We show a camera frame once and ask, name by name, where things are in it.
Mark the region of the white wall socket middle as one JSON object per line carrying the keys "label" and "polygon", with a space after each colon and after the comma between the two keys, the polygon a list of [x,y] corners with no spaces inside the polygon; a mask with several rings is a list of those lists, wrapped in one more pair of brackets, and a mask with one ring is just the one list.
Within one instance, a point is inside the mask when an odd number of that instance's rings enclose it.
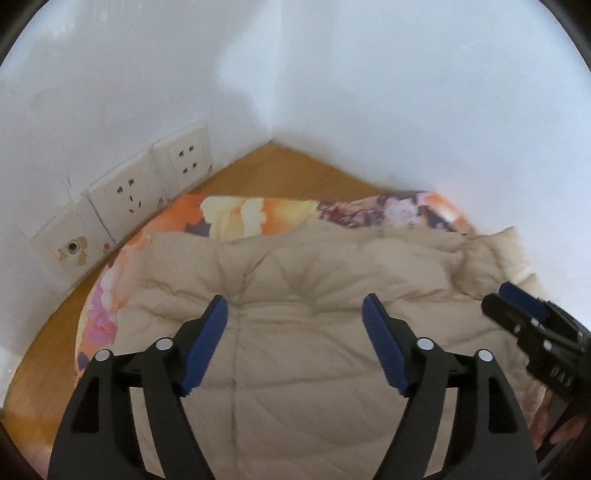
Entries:
{"label": "white wall socket middle", "polygon": [[111,239],[121,244],[165,204],[150,152],[140,152],[95,182],[86,196]]}

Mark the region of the white coax wall plate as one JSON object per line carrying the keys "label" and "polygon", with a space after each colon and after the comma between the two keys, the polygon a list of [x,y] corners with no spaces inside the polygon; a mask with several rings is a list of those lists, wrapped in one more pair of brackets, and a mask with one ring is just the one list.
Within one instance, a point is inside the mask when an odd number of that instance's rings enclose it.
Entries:
{"label": "white coax wall plate", "polygon": [[68,287],[80,283],[115,246],[86,197],[54,216],[30,241],[51,274]]}

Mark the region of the beige puffer jacket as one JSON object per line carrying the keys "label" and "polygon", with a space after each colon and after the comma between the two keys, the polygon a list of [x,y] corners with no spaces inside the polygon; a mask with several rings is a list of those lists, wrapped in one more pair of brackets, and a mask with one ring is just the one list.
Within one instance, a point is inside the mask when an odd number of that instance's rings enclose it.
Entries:
{"label": "beige puffer jacket", "polygon": [[230,242],[153,235],[118,313],[117,354],[142,351],[228,301],[204,382],[183,407],[219,479],[369,479],[405,400],[363,327],[363,298],[448,351],[490,350],[527,418],[544,387],[515,340],[484,316],[504,282],[537,291],[517,232],[483,236],[411,228],[347,229],[311,219]]}

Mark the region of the orange floral blanket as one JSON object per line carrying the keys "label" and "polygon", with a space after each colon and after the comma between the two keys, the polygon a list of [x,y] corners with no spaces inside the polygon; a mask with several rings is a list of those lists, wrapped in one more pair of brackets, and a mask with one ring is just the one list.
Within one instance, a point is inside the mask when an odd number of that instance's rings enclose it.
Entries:
{"label": "orange floral blanket", "polygon": [[436,192],[389,193],[353,201],[183,194],[102,269],[79,316],[74,378],[81,377],[98,350],[113,344],[119,311],[138,283],[143,250],[152,234],[183,232],[231,241],[287,232],[311,218],[349,229],[425,226],[461,235],[476,232],[467,217]]}

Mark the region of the white wall socket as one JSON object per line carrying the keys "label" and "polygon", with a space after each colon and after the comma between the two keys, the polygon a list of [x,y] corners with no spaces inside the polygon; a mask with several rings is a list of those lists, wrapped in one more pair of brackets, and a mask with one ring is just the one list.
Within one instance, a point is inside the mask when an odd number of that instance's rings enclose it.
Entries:
{"label": "white wall socket", "polygon": [[150,152],[140,152],[95,182],[86,196],[111,239],[121,244],[165,204]]}
{"label": "white wall socket", "polygon": [[190,125],[160,140],[153,146],[153,153],[169,199],[204,183],[211,173],[211,148],[205,123]]}

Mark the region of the white wall socket right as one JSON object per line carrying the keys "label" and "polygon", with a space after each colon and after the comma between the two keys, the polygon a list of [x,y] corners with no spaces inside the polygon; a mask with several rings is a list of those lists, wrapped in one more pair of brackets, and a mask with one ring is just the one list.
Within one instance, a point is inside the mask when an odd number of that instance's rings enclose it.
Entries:
{"label": "white wall socket right", "polygon": [[190,125],[160,140],[153,146],[153,153],[169,199],[204,183],[211,173],[211,148],[205,123]]}

